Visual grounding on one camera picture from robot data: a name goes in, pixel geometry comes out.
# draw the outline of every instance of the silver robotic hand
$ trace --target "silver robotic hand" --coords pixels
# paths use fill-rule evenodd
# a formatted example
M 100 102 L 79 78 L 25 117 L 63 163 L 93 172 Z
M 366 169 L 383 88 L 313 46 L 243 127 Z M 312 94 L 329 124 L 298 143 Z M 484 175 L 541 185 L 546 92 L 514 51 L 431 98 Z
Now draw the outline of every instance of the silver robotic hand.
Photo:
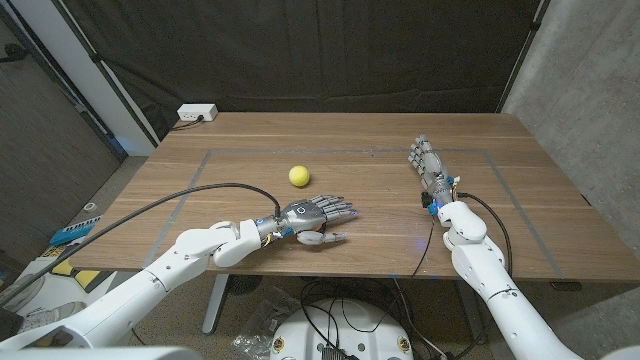
M 416 143 L 411 145 L 409 162 L 418 171 L 422 178 L 422 186 L 433 197 L 436 206 L 441 207 L 453 202 L 452 179 L 449 177 L 447 167 L 433 151 L 431 143 L 424 134 L 420 134 L 420 137 L 416 138 Z
M 256 220 L 262 246 L 287 235 L 297 234 L 305 245 L 320 245 L 346 238 L 346 234 L 325 233 L 326 224 L 341 218 L 353 217 L 357 211 L 344 198 L 331 195 L 292 202 L 282 210 L 279 219 L 266 217 Z

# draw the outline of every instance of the plastic bag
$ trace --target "plastic bag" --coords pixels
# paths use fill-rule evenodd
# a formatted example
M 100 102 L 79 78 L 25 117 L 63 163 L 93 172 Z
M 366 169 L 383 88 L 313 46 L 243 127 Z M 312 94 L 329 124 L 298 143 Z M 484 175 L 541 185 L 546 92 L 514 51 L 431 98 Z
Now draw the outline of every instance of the plastic bag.
M 231 344 L 248 359 L 269 360 L 276 329 L 298 309 L 298 300 L 272 286 L 266 299 L 258 305 L 257 310 L 242 327 L 240 335 Z

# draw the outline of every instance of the dark backdrop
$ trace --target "dark backdrop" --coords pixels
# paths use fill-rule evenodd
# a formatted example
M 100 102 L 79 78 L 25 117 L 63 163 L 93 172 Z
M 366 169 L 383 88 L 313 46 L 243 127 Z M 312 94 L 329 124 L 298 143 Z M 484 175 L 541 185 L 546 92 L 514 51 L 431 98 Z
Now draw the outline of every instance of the dark backdrop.
M 64 3 L 163 138 L 190 102 L 494 112 L 538 1 Z

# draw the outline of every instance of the blue object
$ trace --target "blue object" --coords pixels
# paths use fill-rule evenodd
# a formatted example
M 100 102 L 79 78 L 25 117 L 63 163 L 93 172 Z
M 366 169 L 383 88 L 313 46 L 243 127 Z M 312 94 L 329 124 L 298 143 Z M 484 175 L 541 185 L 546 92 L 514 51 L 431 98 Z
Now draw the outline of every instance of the blue object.
M 53 235 L 51 240 L 49 240 L 49 244 L 58 246 L 68 243 L 71 240 L 75 240 L 81 236 L 87 235 L 91 231 L 91 229 L 93 229 L 98 220 L 100 220 L 100 218 L 102 218 L 102 216 L 94 217 L 93 219 L 89 219 L 87 221 L 83 221 L 81 223 L 67 226 L 64 229 L 58 230 Z
M 429 210 L 429 214 L 437 215 L 438 208 L 436 208 L 436 202 L 434 201 L 433 203 L 431 203 L 431 205 L 427 206 L 427 210 Z

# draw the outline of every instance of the yellow ball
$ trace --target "yellow ball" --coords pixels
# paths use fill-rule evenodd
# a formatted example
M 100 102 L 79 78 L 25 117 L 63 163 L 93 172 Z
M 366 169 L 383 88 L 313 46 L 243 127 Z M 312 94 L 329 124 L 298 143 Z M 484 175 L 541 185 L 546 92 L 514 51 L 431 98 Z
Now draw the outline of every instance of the yellow ball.
M 295 186 L 301 187 L 309 182 L 309 170 L 304 166 L 294 166 L 289 170 L 289 181 Z

